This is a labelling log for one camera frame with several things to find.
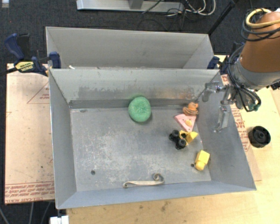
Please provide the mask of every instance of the wooden table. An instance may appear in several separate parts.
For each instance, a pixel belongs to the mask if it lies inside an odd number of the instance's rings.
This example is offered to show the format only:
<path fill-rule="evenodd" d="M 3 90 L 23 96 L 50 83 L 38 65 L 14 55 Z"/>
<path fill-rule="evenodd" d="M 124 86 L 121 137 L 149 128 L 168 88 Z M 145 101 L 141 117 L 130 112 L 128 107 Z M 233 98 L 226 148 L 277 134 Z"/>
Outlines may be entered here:
<path fill-rule="evenodd" d="M 44 94 L 40 91 L 37 92 L 40 96 L 38 100 L 43 100 L 41 98 L 45 96 L 46 85 L 40 84 L 38 90 L 44 90 Z M 271 143 L 267 147 L 253 148 L 253 155 L 256 158 L 262 178 L 262 181 L 255 182 L 256 191 L 68 209 L 66 212 L 70 216 L 70 224 L 280 224 L 280 90 L 262 89 L 258 94 L 262 99 L 260 109 L 251 113 L 241 112 L 247 130 L 260 125 L 265 127 L 272 137 Z M 42 151 L 41 156 L 44 156 L 43 153 L 45 152 L 44 157 L 47 156 L 47 160 L 29 159 L 33 163 L 37 162 L 36 167 L 39 166 L 39 169 L 35 169 L 29 163 L 26 163 L 27 167 L 23 165 L 19 167 L 22 173 L 33 175 L 36 181 L 51 183 L 53 182 L 51 175 L 53 167 L 50 161 L 52 151 L 49 138 L 47 145 L 47 151 L 45 151 L 45 146 L 42 143 L 34 145 L 37 152 Z M 7 162 L 12 161 L 11 156 L 7 156 L 7 158 Z M 29 183 L 29 179 L 23 176 L 23 180 L 20 181 Z"/>

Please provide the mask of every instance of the metal tray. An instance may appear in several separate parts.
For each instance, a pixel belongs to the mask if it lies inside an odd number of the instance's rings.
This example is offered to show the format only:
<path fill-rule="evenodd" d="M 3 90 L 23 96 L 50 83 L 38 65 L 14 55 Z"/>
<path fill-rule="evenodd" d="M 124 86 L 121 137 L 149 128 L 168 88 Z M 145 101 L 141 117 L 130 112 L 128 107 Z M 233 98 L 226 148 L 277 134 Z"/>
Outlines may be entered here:
<path fill-rule="evenodd" d="M 221 94 L 201 101 L 204 84 L 220 81 L 215 70 L 76 68 L 49 74 L 56 207 L 75 208 L 255 189 L 232 116 L 214 132 Z M 152 116 L 136 123 L 128 104 L 148 98 Z M 181 129 L 174 116 L 190 101 L 199 103 L 199 136 L 182 150 L 168 139 Z M 192 164 L 199 150 L 211 155 L 203 171 Z M 130 187 L 127 181 L 159 186 Z"/>

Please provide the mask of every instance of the yellow block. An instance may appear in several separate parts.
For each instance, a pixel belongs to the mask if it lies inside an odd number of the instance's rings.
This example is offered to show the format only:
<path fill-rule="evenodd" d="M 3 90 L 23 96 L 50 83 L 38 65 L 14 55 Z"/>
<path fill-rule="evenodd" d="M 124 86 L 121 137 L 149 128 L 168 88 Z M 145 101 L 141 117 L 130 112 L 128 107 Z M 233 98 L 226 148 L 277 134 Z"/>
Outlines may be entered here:
<path fill-rule="evenodd" d="M 208 163 L 210 158 L 210 154 L 200 150 L 199 153 L 196 156 L 195 160 L 195 168 L 199 171 L 204 170 L 205 165 Z"/>

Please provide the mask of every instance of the cardboard sheet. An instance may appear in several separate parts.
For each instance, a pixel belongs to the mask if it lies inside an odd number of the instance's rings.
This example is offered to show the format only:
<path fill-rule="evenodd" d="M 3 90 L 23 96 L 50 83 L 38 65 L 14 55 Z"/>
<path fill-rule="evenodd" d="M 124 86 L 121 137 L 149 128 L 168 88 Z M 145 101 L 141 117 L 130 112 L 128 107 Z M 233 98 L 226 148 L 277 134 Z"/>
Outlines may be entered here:
<path fill-rule="evenodd" d="M 5 204 L 54 199 L 49 79 L 7 75 Z"/>

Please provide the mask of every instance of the green foam ball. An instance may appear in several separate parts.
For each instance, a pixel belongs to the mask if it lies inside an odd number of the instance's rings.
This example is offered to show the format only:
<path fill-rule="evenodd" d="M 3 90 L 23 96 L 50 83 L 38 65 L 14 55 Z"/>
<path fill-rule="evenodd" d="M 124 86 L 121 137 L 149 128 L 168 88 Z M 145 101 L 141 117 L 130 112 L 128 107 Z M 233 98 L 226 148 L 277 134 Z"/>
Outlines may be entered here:
<path fill-rule="evenodd" d="M 151 115 L 150 103 L 145 97 L 137 97 L 131 101 L 128 111 L 136 122 L 145 122 Z"/>

